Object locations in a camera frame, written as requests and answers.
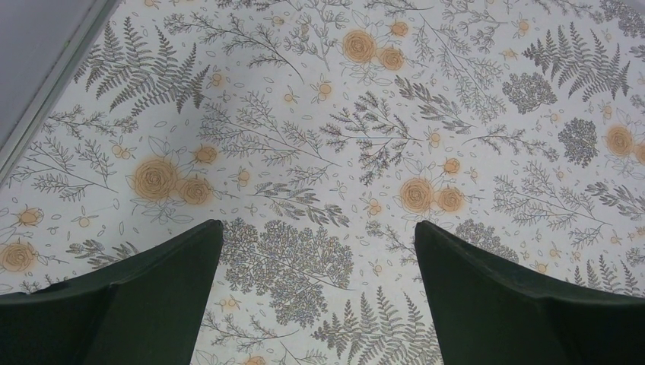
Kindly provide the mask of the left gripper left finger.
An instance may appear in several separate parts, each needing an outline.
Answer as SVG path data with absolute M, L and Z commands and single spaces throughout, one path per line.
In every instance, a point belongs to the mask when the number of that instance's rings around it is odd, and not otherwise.
M 188 364 L 223 246 L 205 221 L 31 294 L 1 297 L 3 364 Z

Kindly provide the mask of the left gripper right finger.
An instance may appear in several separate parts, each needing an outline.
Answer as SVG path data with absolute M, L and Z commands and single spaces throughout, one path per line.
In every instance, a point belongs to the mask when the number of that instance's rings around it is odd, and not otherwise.
M 644 301 L 529 270 L 422 221 L 415 252 L 446 364 L 642 364 Z

